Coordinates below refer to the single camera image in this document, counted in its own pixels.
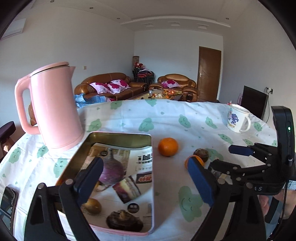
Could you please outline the dark brown taro root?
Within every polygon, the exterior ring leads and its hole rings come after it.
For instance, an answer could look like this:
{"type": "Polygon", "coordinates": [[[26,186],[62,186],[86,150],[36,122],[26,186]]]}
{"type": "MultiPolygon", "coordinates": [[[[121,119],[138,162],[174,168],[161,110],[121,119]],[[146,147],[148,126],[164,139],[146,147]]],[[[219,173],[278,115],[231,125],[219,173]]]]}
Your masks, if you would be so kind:
{"type": "Polygon", "coordinates": [[[107,216],[106,223],[109,228],[127,232],[140,232],[144,224],[138,218],[125,210],[113,211],[107,216]]]}

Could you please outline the white cloud-print tablecloth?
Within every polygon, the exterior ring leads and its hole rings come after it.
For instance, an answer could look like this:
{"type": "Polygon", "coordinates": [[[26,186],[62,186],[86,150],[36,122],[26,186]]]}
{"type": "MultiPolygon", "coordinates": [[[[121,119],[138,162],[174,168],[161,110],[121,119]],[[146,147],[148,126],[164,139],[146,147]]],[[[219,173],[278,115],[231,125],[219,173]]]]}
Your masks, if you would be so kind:
{"type": "MultiPolygon", "coordinates": [[[[231,144],[247,146],[263,143],[276,146],[273,125],[255,116],[251,128],[235,133],[226,126],[229,106],[220,103],[187,103],[168,100],[125,100],[118,103],[93,104],[78,110],[86,131],[147,133],[152,137],[154,173],[154,232],[143,240],[190,240],[203,217],[188,222],[183,217],[178,194],[188,186],[193,194],[197,189],[184,162],[196,149],[208,149],[211,160],[221,158],[243,167],[255,166],[252,157],[230,154],[231,144]],[[163,138],[174,138],[179,149],[171,157],[162,156],[158,144],[163,138]]],[[[39,183],[55,185],[53,172],[59,158],[69,161],[76,148],[65,152],[47,151],[39,154],[44,143],[39,135],[23,135],[1,162],[1,188],[11,186],[19,193],[16,206],[14,235],[23,240],[23,227],[32,197],[39,183]]]]}

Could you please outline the purple round turnip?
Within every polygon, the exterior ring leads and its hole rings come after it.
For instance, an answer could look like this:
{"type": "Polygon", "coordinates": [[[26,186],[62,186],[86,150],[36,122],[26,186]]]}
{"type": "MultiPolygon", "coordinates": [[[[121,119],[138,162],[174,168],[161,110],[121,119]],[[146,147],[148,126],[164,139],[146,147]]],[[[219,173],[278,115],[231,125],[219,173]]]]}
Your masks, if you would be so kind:
{"type": "Polygon", "coordinates": [[[105,186],[114,185],[121,181],[124,178],[125,170],[122,163],[114,158],[111,148],[107,149],[107,155],[102,159],[103,172],[99,177],[99,181],[105,186]]]}

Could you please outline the printed paper leaflet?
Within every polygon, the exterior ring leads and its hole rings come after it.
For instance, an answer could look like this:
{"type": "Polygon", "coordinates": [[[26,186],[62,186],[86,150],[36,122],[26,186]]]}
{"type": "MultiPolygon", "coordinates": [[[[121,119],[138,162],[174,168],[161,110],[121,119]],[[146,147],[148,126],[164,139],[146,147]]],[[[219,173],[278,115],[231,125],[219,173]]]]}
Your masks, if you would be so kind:
{"type": "Polygon", "coordinates": [[[124,148],[95,143],[83,163],[104,162],[103,172],[82,211],[104,232],[145,235],[153,227],[152,147],[124,148]]]}

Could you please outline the coffee table with fruit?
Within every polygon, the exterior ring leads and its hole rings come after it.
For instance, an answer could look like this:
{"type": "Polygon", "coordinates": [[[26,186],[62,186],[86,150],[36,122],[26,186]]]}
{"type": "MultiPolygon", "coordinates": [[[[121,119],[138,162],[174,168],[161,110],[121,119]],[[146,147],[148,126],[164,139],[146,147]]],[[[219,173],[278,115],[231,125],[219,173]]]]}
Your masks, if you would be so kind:
{"type": "Polygon", "coordinates": [[[129,98],[129,100],[136,99],[144,99],[144,100],[152,100],[152,99],[166,99],[166,100],[177,100],[179,101],[183,96],[181,91],[177,90],[160,90],[153,89],[136,95],[134,97],[129,98]]]}

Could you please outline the white air conditioner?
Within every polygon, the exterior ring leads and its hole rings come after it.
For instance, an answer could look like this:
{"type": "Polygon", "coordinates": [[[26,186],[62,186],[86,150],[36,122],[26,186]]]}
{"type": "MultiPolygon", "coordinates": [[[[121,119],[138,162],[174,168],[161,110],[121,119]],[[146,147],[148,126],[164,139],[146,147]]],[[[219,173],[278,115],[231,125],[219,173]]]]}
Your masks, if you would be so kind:
{"type": "Polygon", "coordinates": [[[21,34],[23,32],[25,23],[26,23],[26,19],[12,21],[12,23],[9,25],[9,27],[7,28],[7,30],[4,32],[3,36],[1,37],[1,40],[21,34]]]}

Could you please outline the pink electric kettle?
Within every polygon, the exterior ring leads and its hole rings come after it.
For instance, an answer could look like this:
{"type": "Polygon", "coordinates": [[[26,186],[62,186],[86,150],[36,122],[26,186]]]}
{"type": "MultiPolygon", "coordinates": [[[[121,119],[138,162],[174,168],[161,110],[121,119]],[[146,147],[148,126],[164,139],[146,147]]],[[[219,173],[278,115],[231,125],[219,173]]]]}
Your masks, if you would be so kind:
{"type": "Polygon", "coordinates": [[[22,129],[30,135],[41,135],[50,150],[69,150],[84,136],[71,83],[74,70],[68,62],[52,63],[20,78],[15,85],[22,129]],[[28,123],[25,113],[23,92],[26,89],[30,91],[36,126],[28,123]]]}

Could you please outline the small brown potato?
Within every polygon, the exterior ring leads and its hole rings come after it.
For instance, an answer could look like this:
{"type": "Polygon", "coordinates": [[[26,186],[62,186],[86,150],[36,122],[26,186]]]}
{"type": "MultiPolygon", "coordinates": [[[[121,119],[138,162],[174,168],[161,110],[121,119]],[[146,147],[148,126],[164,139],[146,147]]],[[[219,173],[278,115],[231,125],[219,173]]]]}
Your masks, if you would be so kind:
{"type": "Polygon", "coordinates": [[[100,202],[94,198],[89,198],[86,203],[82,204],[82,207],[90,215],[99,215],[102,210],[100,202]]]}

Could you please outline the dark purple stool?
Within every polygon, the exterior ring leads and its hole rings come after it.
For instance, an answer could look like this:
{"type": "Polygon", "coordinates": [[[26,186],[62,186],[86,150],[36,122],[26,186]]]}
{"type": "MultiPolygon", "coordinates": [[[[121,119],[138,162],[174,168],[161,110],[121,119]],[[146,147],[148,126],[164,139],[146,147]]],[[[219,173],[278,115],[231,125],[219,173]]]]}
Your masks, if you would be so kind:
{"type": "Polygon", "coordinates": [[[16,131],[16,126],[13,121],[10,121],[3,125],[0,128],[0,141],[1,141],[1,151],[3,152],[3,156],[1,157],[1,161],[8,153],[10,148],[15,144],[12,140],[11,135],[16,131]]]}

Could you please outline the brown wooden door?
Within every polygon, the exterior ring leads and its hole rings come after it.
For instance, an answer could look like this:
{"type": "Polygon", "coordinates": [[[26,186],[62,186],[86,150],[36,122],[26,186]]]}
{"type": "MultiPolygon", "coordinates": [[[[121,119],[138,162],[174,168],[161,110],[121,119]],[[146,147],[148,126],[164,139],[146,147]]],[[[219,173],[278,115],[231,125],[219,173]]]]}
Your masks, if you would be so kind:
{"type": "Polygon", "coordinates": [[[217,100],[221,72],[220,50],[199,47],[199,67],[197,79],[198,100],[217,100]]]}

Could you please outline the white printed mug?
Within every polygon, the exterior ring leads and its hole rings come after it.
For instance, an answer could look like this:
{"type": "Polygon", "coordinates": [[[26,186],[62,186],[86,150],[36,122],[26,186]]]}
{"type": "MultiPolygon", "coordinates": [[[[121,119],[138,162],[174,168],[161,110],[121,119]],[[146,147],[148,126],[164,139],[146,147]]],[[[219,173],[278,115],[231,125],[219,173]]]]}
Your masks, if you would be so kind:
{"type": "Polygon", "coordinates": [[[238,104],[230,104],[227,128],[235,133],[247,132],[251,127],[250,111],[238,104]]]}

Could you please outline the pink tin box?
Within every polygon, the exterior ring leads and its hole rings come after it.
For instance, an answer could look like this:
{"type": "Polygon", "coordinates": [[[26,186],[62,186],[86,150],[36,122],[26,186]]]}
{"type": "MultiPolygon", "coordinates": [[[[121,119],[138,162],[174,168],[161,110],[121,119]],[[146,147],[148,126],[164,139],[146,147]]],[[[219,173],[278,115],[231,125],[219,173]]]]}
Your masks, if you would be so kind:
{"type": "Polygon", "coordinates": [[[95,159],[103,160],[100,175],[82,212],[92,228],[117,235],[144,236],[154,229],[152,137],[141,133],[91,132],[53,172],[57,185],[75,179],[95,159]]]}

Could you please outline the brown leather sofa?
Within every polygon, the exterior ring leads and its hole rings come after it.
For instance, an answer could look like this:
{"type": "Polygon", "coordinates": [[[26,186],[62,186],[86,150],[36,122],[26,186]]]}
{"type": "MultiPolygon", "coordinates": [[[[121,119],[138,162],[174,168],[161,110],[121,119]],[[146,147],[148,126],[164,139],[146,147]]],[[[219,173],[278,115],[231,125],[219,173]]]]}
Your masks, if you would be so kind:
{"type": "Polygon", "coordinates": [[[113,100],[126,100],[148,91],[146,83],[133,82],[124,73],[106,73],[86,78],[74,89],[84,97],[105,96],[113,100]]]}

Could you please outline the stacked dark chairs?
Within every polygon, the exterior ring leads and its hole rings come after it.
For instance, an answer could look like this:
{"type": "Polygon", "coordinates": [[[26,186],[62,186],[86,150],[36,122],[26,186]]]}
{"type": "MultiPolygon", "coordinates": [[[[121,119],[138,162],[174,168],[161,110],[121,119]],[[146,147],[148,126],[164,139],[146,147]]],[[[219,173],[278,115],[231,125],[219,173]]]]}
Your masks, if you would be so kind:
{"type": "Polygon", "coordinates": [[[154,73],[145,68],[142,63],[136,62],[133,66],[132,73],[135,82],[143,82],[148,85],[154,83],[154,73]]]}

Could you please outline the orange tangerine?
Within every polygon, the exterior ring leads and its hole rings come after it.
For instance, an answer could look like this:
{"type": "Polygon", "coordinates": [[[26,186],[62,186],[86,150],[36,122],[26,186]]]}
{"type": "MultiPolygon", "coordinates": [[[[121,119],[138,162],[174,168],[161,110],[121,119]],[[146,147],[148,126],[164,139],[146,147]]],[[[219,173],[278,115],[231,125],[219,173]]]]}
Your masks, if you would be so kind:
{"type": "Polygon", "coordinates": [[[202,160],[201,157],[199,157],[199,156],[197,156],[197,155],[192,155],[192,156],[189,156],[189,157],[185,160],[185,162],[184,162],[184,166],[185,166],[186,169],[188,169],[188,163],[189,163],[189,160],[190,160],[190,159],[197,160],[198,163],[201,164],[201,166],[203,166],[203,167],[205,166],[205,163],[204,163],[204,161],[202,160]]]}
{"type": "Polygon", "coordinates": [[[162,156],[171,157],[177,154],[179,144],[174,138],[163,138],[158,144],[158,151],[162,156]]]}

